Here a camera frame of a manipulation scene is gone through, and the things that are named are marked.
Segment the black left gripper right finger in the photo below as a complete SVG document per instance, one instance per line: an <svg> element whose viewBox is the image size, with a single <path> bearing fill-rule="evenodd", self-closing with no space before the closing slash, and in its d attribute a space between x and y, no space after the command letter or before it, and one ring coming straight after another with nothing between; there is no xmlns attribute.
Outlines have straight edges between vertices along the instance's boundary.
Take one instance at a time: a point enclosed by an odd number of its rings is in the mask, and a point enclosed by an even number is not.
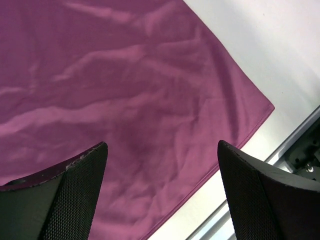
<svg viewBox="0 0 320 240"><path fill-rule="evenodd" d="M238 240L318 240L320 183L256 159L224 140L217 158Z"/></svg>

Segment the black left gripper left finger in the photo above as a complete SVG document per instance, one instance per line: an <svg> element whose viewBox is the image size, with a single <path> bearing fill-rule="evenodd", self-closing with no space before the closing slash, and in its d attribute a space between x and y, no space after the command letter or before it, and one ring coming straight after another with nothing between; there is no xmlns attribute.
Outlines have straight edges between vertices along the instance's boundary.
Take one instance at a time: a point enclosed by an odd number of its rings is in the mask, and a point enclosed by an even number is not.
<svg viewBox="0 0 320 240"><path fill-rule="evenodd" d="M103 182L108 145L0 187L2 240L86 240Z"/></svg>

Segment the purple cloth napkin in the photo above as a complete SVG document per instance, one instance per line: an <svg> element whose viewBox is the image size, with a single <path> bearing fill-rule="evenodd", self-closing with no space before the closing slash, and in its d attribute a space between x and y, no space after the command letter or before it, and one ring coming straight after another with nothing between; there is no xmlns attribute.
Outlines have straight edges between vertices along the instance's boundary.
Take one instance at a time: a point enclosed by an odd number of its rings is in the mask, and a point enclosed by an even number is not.
<svg viewBox="0 0 320 240"><path fill-rule="evenodd" d="M0 3L0 182L106 142L92 240L146 240L273 104L182 0Z"/></svg>

